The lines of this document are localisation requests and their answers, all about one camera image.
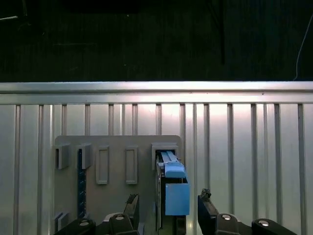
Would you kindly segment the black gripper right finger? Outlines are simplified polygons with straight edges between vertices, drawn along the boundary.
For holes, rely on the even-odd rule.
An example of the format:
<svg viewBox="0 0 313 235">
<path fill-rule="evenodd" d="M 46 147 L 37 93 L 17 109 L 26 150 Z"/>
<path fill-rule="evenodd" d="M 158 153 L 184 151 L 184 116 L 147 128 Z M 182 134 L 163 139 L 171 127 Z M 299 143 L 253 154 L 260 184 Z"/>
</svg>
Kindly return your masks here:
<svg viewBox="0 0 313 235">
<path fill-rule="evenodd" d="M 211 201 L 211 191 L 206 188 L 198 195 L 198 224 L 203 235 L 293 235 L 270 219 L 255 219 L 246 225 L 233 214 L 219 213 Z"/>
</svg>

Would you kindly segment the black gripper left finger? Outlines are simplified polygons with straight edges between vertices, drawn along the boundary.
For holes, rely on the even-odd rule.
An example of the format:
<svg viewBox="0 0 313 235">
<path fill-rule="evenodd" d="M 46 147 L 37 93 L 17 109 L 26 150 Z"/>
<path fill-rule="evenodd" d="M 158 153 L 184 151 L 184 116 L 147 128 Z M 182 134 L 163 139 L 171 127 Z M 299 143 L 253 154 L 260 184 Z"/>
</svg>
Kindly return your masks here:
<svg viewBox="0 0 313 235">
<path fill-rule="evenodd" d="M 105 220 L 96 225 L 86 217 L 75 219 L 61 229 L 56 235 L 138 235 L 139 195 L 131 194 L 126 201 L 123 212 L 107 215 Z"/>
</svg>

